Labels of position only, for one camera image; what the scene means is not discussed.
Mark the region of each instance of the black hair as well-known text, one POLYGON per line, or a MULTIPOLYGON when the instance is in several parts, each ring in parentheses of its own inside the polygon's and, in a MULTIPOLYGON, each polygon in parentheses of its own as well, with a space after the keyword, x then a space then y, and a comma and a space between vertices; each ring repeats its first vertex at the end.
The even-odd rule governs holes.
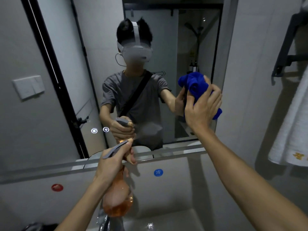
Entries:
MULTIPOLYGON (((149 28, 149 25, 144 21, 144 19, 141 17, 137 21, 138 29, 139 29, 139 37, 140 40, 146 40, 149 42, 151 46, 151 42, 153 40, 153 36, 151 33, 151 30, 149 28)), ((118 39, 118 42, 121 44, 124 40, 130 40, 134 39, 134 27, 133 23, 128 19, 124 19, 121 21, 121 23, 118 26, 118 29, 116 31, 116 37, 118 39)))

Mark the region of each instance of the blue cold water label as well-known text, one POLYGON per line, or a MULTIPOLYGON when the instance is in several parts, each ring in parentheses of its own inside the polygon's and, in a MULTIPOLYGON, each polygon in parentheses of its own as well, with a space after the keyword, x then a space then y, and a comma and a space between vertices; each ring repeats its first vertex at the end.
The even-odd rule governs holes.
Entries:
POLYGON ((162 169, 157 169, 157 170, 154 171, 154 176, 160 177, 160 176, 163 175, 163 173, 164 173, 164 171, 162 169))

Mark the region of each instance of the vr headset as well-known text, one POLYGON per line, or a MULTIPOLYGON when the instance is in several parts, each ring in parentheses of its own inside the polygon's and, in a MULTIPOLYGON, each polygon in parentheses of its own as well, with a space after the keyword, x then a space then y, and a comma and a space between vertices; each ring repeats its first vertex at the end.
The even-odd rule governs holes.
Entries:
POLYGON ((121 45, 118 41, 118 48, 121 51, 120 54, 126 62, 129 61, 139 61, 139 62, 149 62, 152 57, 152 48, 149 42, 140 42, 139 37, 139 29, 136 22, 132 22, 134 27, 134 35, 135 41, 134 42, 122 42, 121 45))

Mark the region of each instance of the shower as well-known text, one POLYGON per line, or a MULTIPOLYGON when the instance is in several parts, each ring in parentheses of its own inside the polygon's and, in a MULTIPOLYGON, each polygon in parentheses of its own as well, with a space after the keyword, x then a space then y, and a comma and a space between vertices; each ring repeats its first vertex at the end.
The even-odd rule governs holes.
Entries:
POLYGON ((191 30, 195 36, 197 37, 197 50, 196 50, 196 55, 195 55, 195 61, 198 61, 198 55, 199 55, 199 45, 200 45, 200 35, 201 35, 201 31, 203 30, 204 27, 198 27, 197 31, 195 31, 195 29, 193 28, 193 26, 186 22, 184 24, 185 27, 187 27, 189 30, 191 30))

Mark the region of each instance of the shower head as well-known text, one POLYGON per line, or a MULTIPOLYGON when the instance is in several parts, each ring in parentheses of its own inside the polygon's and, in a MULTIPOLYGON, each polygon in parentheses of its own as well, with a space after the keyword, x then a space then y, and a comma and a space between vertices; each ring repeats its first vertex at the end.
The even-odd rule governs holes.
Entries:
POLYGON ((190 23, 185 23, 184 24, 185 27, 187 27, 189 30, 192 30, 193 33, 196 35, 196 37, 198 37, 198 33, 194 30, 194 28, 192 27, 192 25, 190 23))

